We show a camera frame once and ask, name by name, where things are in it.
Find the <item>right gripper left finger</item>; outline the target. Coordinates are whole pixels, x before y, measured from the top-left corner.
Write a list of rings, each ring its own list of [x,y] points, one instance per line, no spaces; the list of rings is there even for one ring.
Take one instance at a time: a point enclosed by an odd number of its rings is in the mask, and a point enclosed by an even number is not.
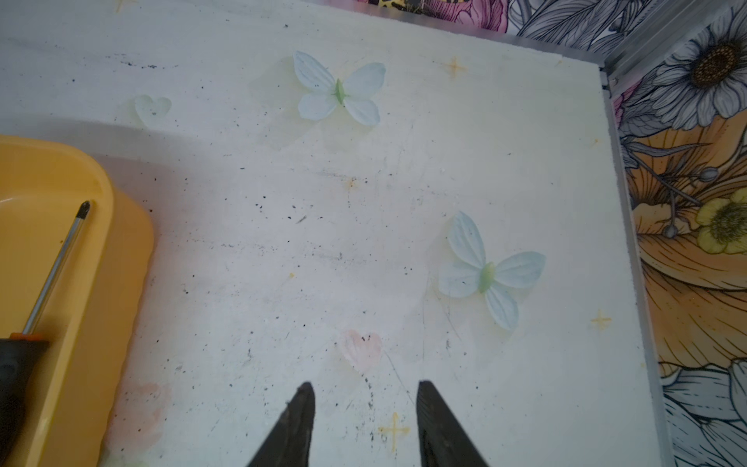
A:
[[[312,384],[305,381],[248,467],[308,467],[314,417],[315,394]]]

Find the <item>black orange handled screwdriver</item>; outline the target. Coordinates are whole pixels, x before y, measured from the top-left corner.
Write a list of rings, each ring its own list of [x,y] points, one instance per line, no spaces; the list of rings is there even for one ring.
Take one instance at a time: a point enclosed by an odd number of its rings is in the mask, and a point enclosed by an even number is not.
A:
[[[62,241],[23,330],[1,340],[1,464],[6,462],[19,439],[25,424],[27,385],[35,366],[50,346],[49,341],[35,334],[36,327],[90,211],[91,201],[85,200]]]

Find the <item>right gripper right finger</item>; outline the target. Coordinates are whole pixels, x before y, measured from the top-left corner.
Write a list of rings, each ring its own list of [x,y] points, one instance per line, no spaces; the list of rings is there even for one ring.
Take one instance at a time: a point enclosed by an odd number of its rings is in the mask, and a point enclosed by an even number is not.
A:
[[[432,381],[420,381],[416,417],[423,467],[488,467]]]

